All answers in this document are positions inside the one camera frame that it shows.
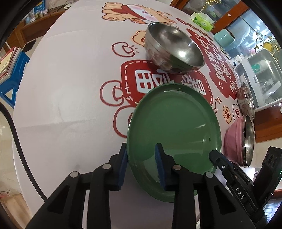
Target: stainless steel bowl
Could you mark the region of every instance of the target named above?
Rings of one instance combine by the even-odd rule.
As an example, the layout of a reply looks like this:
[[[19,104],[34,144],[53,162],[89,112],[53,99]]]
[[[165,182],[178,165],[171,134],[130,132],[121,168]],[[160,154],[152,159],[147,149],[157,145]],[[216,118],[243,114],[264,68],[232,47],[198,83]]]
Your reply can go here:
[[[253,98],[244,82],[242,82],[242,86],[237,91],[237,102],[243,115],[249,115],[251,118],[255,118]]]
[[[188,35],[160,22],[148,25],[144,47],[150,60],[171,74],[186,74],[205,65],[201,50]]]
[[[242,159],[243,166],[251,165],[255,147],[255,131],[253,119],[249,115],[243,117],[242,123]]]

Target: cartoon bear print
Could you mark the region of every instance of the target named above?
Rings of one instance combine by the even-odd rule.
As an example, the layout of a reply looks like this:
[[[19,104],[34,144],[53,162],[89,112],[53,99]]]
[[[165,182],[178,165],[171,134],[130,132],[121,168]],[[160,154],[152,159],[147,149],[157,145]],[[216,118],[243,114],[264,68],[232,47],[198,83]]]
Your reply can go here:
[[[142,5],[124,5],[122,3],[107,2],[103,7],[102,13],[105,14],[102,18],[109,21],[130,20],[138,24],[149,24],[151,22],[162,22],[167,25],[176,24],[165,13]]]

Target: table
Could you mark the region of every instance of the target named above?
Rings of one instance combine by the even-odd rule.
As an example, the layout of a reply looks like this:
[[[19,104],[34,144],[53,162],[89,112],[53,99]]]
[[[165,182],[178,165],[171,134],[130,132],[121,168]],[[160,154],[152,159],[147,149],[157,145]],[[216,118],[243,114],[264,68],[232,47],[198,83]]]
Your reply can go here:
[[[184,76],[154,67],[143,47],[151,21],[187,32],[203,51],[206,65]],[[135,70],[142,75],[139,84]],[[212,34],[184,12],[144,0],[80,0],[67,10],[34,51],[14,109],[23,152],[44,194],[48,197],[70,172],[93,171],[118,153],[131,113],[148,85],[167,82],[187,84],[207,99],[222,139],[240,116],[235,94],[239,83],[227,58]],[[35,214],[43,201],[14,144],[13,153],[22,194]],[[171,228],[173,204],[145,193],[129,166],[122,190],[110,193],[110,208],[113,228]]]

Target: teal container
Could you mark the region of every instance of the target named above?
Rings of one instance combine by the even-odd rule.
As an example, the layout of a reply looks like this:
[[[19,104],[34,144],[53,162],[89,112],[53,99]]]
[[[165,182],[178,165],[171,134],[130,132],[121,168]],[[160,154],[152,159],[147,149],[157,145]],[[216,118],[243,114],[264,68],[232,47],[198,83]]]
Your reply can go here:
[[[234,36],[227,29],[223,29],[216,33],[214,39],[223,48],[226,48],[235,41]]]

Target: stack of books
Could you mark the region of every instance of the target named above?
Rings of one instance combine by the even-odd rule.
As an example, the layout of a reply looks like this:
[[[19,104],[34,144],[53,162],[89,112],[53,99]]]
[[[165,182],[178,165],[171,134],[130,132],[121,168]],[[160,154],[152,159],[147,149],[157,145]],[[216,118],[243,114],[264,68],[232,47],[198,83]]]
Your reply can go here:
[[[21,48],[13,47],[0,61],[0,84],[11,77],[15,63],[21,53]]]

